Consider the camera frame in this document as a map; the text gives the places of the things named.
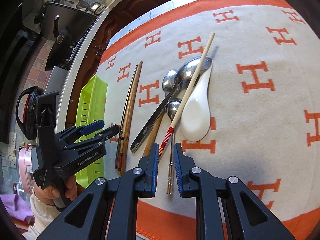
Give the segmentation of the white left sleeve forearm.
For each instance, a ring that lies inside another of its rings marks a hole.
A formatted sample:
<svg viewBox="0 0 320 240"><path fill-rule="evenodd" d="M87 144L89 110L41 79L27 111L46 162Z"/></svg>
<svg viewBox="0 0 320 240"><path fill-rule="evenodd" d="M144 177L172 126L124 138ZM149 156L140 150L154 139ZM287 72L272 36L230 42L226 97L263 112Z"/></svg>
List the white left sleeve forearm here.
<svg viewBox="0 0 320 240"><path fill-rule="evenodd" d="M24 239L31 240L43 232L44 229L61 213L56 209L52 200L41 199L34 192L30 197L31 211L35 221L28 231L23 233Z"/></svg>

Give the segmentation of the person's left hand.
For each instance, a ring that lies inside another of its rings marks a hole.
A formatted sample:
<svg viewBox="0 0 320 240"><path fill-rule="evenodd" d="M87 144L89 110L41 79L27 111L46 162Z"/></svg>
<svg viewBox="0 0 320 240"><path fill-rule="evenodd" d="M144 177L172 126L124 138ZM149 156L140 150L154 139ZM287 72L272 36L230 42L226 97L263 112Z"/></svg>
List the person's left hand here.
<svg viewBox="0 0 320 240"><path fill-rule="evenodd" d="M65 193L66 198L75 200L78 195L75 175L69 177L65 181L65 185L67 187ZM54 205L53 200L60 197L59 190L55 186L49 186L43 190L41 187L35 185L33 193L41 202L48 205Z"/></svg>

